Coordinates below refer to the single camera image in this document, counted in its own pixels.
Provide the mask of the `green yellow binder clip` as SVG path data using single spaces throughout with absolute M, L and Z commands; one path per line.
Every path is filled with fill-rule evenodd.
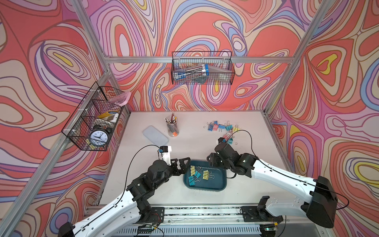
M 211 180 L 211 179 L 215 179 L 215 176 L 212 174 L 210 170 L 204 170 L 202 178 L 203 180 Z

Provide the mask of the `dark teal storage tray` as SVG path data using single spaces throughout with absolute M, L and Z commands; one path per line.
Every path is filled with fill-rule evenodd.
M 226 171 L 212 167 L 207 161 L 190 161 L 183 176 L 183 183 L 189 189 L 220 192 L 227 186 Z

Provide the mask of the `blue binder clip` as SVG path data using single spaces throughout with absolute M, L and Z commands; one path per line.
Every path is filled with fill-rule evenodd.
M 225 129 L 225 128 L 226 128 L 226 126 L 225 126 L 225 125 L 223 125 L 223 124 L 219 124 L 218 128 L 222 130 L 222 129 Z
M 209 123 L 206 126 L 204 126 L 207 131 L 217 131 L 218 130 L 218 124 L 215 123 Z

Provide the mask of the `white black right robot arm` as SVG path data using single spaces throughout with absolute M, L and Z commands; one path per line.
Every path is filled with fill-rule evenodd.
M 216 168 L 229 169 L 236 175 L 265 181 L 292 193 L 294 198 L 263 197 L 257 206 L 260 216 L 306 217 L 318 226 L 331 229 L 335 226 L 338 197 L 329 179 L 304 177 L 275 167 L 255 154 L 239 154 L 230 144 L 220 141 L 207 157 Z

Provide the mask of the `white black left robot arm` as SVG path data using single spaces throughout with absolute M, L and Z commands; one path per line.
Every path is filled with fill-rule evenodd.
M 172 176 L 185 174 L 190 158 L 172 159 L 168 164 L 156 160 L 147 172 L 135 178 L 111 203 L 90 217 L 72 224 L 63 224 L 59 237 L 110 237 L 123 227 L 147 219 L 151 213 L 148 199 Z

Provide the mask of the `yellow binder clip on table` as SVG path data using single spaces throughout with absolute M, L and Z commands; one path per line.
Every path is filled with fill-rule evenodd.
M 237 124 L 235 126 L 233 126 L 233 129 L 232 129 L 233 133 L 235 133 L 239 130 L 240 130 L 240 127 Z

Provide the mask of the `teal binder clip on table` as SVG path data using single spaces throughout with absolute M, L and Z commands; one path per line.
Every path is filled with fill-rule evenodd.
M 226 131 L 233 130 L 233 125 L 229 121 L 227 121 L 225 124 L 225 129 Z

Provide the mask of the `translucent blue box lid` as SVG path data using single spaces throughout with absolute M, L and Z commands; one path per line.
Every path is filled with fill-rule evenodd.
M 166 146 L 169 142 L 169 139 L 165 135 L 151 125 L 143 130 L 143 135 L 159 147 Z

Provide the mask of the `yellow white box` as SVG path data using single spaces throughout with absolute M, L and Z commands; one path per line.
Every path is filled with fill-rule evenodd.
M 108 122 L 116 123 L 119 117 L 118 111 L 108 111 L 97 116 L 98 119 L 102 119 Z

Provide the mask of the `clear cup with pens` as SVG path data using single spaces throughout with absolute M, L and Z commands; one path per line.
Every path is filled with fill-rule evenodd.
M 171 137 L 176 137 L 179 135 L 179 129 L 177 126 L 177 117 L 175 116 L 175 113 L 172 112 L 171 115 L 167 116 L 165 118 L 166 126 L 168 129 L 168 134 Z

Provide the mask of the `black alarm clock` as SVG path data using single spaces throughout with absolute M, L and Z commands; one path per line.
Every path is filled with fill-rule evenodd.
M 89 135 L 89 142 L 95 147 L 104 147 L 108 145 L 111 140 L 111 132 L 113 131 L 110 127 L 102 127 L 101 125 L 95 125 L 93 130 Z

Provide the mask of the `pink plastic item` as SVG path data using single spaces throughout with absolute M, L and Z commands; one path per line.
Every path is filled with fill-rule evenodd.
M 126 91 L 120 95 L 113 97 L 112 99 L 109 99 L 109 102 L 122 107 L 122 106 L 125 106 L 129 102 L 131 95 L 132 94 L 130 91 Z

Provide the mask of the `clear tube with pens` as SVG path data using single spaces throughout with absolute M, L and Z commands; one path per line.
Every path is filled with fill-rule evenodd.
M 195 66 L 177 69 L 173 71 L 174 81 L 207 79 L 209 76 L 208 64 L 197 64 Z

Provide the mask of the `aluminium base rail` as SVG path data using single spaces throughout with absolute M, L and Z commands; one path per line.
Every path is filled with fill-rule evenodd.
M 333 231 L 303 217 L 285 216 L 282 221 L 252 221 L 241 206 L 166 205 L 164 213 L 148 230 L 137 233 L 137 225 L 123 227 L 116 237 L 332 237 Z

